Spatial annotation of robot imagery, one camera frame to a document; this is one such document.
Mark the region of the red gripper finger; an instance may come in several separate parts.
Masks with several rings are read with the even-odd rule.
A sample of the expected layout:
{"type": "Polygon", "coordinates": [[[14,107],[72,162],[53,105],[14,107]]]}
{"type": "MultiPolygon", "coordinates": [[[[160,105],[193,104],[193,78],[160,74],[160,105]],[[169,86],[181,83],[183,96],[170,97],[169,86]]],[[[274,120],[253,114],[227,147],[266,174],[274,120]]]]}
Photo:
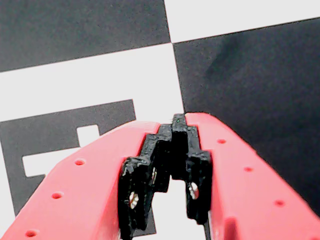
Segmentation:
{"type": "Polygon", "coordinates": [[[151,158],[168,149],[169,124],[132,121],[59,162],[3,235],[5,240],[130,240],[150,223],[158,171],[151,158]]]}
{"type": "Polygon", "coordinates": [[[317,240],[320,219],[231,128],[214,116],[175,114],[182,134],[190,215],[214,240],[317,240]]]}

